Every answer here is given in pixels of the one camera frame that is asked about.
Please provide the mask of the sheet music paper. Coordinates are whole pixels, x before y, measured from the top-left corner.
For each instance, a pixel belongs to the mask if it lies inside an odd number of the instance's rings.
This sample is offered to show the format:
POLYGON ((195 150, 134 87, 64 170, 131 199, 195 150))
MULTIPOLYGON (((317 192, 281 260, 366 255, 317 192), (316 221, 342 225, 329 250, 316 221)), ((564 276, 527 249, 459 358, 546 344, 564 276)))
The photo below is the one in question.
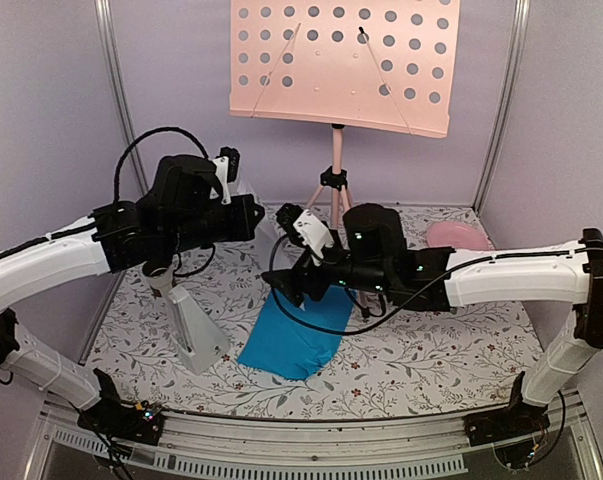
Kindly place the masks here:
POLYGON ((233 192, 241 204, 241 222, 247 240, 258 246, 272 247, 278 239, 271 211, 262 203, 247 177, 240 173, 234 183, 233 192))

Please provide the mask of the white metronome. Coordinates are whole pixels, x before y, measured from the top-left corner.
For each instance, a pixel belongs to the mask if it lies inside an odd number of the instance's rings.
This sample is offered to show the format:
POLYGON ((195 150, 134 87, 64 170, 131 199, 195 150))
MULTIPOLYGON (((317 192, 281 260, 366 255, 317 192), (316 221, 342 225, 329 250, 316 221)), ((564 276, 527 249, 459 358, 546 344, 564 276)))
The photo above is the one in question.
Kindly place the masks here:
POLYGON ((172 340, 178 358, 193 374, 203 374, 229 352, 229 337, 183 286, 168 292, 167 305, 176 327, 172 340))

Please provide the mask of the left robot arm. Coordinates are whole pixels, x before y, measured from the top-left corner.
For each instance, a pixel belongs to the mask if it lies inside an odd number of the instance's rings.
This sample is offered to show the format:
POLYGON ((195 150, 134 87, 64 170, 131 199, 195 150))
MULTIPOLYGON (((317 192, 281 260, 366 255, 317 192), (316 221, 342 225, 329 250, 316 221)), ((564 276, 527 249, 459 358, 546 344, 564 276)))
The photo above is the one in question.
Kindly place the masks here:
POLYGON ((0 368, 89 410, 107 433, 122 433, 130 415, 112 382, 37 341, 11 307, 80 278, 148 261, 170 264, 181 252, 253 240, 265 210, 251 194, 231 194, 237 174, 234 150, 213 160, 166 156, 139 200, 115 198, 62 230, 0 252, 0 368))

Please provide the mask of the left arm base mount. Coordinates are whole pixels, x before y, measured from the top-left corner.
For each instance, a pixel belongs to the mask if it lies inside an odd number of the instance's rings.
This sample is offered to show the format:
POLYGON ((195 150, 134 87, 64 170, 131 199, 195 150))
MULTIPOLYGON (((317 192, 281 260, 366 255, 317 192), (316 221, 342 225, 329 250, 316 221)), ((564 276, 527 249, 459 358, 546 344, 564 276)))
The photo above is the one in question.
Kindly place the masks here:
POLYGON ((157 446, 165 418, 155 407, 124 405, 101 399, 94 406, 80 410, 78 426, 104 437, 157 446))

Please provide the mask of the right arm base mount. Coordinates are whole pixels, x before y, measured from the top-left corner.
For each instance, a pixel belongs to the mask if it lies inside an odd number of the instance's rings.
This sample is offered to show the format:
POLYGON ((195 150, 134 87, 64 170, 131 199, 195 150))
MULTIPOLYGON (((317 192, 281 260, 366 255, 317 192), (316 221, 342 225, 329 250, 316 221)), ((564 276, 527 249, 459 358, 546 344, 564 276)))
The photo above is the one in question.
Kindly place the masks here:
MULTIPOLYGON (((464 432, 471 446, 496 444, 520 436, 540 433, 545 436, 550 426, 546 407, 513 405, 466 415, 464 432)), ((540 448, 538 441, 528 438, 520 443, 497 446, 494 453, 498 462, 512 470, 525 469, 535 459, 540 448)))

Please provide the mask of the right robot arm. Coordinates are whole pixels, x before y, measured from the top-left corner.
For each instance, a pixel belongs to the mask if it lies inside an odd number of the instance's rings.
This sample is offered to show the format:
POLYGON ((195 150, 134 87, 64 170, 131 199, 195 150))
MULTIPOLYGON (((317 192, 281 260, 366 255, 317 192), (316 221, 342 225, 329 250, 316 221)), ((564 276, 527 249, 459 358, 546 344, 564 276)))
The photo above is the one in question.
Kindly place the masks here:
POLYGON ((318 301, 333 286, 382 295, 395 311, 447 312, 496 301, 571 305, 547 350, 516 377, 508 404, 466 416, 474 444, 546 428, 552 398, 603 350, 603 235, 595 228, 559 245, 473 251, 411 249, 398 212, 372 203, 348 210, 341 230, 293 204, 276 219, 285 239, 302 249, 292 267, 264 273, 278 306, 318 301))

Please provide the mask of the pink music stand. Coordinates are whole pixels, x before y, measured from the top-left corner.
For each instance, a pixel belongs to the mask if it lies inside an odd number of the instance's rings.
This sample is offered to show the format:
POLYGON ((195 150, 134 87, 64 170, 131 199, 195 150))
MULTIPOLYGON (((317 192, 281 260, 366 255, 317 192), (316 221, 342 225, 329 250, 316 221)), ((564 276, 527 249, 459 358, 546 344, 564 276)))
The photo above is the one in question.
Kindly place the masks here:
POLYGON ((460 23, 456 1, 235 1, 231 5, 230 112, 325 123, 341 230, 352 201, 344 131, 360 127, 447 135, 460 23))

